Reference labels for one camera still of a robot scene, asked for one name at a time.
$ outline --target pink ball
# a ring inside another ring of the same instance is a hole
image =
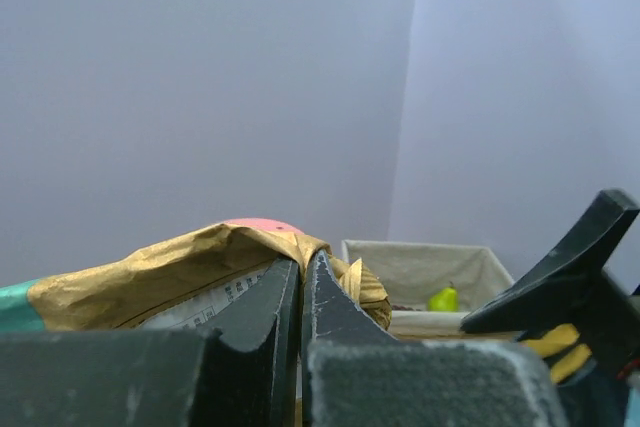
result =
[[[272,219],[231,219],[225,220],[225,224],[242,225],[244,227],[252,227],[254,229],[276,231],[276,232],[293,232],[294,234],[303,234],[300,229],[293,225],[285,224],[279,220]]]

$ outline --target wall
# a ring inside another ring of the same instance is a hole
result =
[[[0,0],[0,284],[230,217],[382,239],[414,0]]]
[[[640,200],[640,9],[638,0],[557,0],[598,102],[615,185]],[[640,220],[611,260],[628,289],[640,283]]]
[[[640,197],[634,0],[573,1],[416,0],[390,238],[489,245],[519,276],[599,189]]]

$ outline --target crumpled paper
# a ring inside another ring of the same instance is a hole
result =
[[[47,330],[133,328],[153,315],[234,278],[269,266],[279,255],[307,265],[328,244],[305,234],[214,224],[137,250],[128,257],[32,285],[30,304]],[[338,283],[387,329],[387,292],[362,263],[330,256]]]

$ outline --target green pear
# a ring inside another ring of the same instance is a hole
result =
[[[458,291],[453,282],[429,299],[427,310],[432,312],[457,312]]]

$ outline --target fabric basket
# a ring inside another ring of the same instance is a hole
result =
[[[513,278],[486,247],[344,240],[343,259],[361,258],[389,294],[389,332],[398,338],[465,337],[460,321],[513,285]],[[428,299],[453,283],[459,312],[427,312]],[[511,334],[497,337],[510,338]]]

